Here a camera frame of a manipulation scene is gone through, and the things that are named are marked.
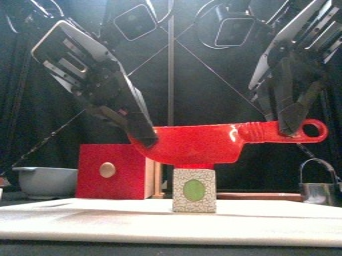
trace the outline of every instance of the metal pot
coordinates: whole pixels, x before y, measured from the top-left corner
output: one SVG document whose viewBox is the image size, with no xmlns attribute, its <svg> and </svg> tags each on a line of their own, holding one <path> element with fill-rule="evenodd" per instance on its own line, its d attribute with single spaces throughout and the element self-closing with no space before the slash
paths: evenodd
<svg viewBox="0 0 342 256">
<path fill-rule="evenodd" d="M 330 172 L 332 183 L 304 183 L 304 168 L 310 161 L 316 161 L 325 166 L 326 170 Z M 304 202 L 320 205 L 342 206 L 342 186 L 339 182 L 340 178 L 333 166 L 325 160 L 312 158 L 302 163 L 300 173 L 300 190 L 304 196 Z"/>
</svg>

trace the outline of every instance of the ladle handle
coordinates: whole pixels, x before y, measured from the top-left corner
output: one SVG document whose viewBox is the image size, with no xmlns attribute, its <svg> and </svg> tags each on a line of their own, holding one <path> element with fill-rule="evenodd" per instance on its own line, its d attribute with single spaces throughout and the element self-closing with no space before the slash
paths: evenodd
<svg viewBox="0 0 342 256">
<path fill-rule="evenodd" d="M 309 125 L 317 128 L 317 136 L 309 136 L 305 133 L 304 127 Z M 277 121 L 250 122 L 244 123 L 240 127 L 240 135 L 246 143 L 317 143 L 328 137 L 328 127 L 321 121 L 306 119 L 298 132 L 293 136 L 288 136 L 280 133 L 280 123 Z"/>
</svg>

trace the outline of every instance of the small box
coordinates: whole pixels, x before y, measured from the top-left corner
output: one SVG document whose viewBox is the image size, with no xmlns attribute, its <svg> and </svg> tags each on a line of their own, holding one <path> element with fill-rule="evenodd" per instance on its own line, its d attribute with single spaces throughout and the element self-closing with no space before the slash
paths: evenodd
<svg viewBox="0 0 342 256">
<path fill-rule="evenodd" d="M 174 170 L 174 212 L 217 212 L 217 179 L 210 169 Z"/>
<path fill-rule="evenodd" d="M 154 194 L 154 165 L 131 144 L 81 146 L 78 198 L 145 199 Z"/>
</svg>

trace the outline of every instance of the metal rod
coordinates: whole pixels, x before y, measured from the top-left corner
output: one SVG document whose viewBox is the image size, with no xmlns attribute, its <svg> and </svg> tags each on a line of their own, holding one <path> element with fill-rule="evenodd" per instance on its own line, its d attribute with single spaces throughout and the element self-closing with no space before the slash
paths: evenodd
<svg viewBox="0 0 342 256">
<path fill-rule="evenodd" d="M 174 1 L 169 0 L 169 11 L 172 10 Z M 176 123 L 176 30 L 174 30 L 174 15 L 169 20 L 169 105 L 168 105 L 168 125 Z"/>
</svg>

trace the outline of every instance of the handle hole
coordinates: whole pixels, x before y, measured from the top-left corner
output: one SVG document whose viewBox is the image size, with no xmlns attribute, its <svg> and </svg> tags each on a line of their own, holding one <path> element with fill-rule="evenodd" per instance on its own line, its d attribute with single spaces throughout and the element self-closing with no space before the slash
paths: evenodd
<svg viewBox="0 0 342 256">
<path fill-rule="evenodd" d="M 306 136 L 309 137 L 318 137 L 321 135 L 321 132 L 314 124 L 305 124 L 304 125 L 304 132 Z"/>
</svg>

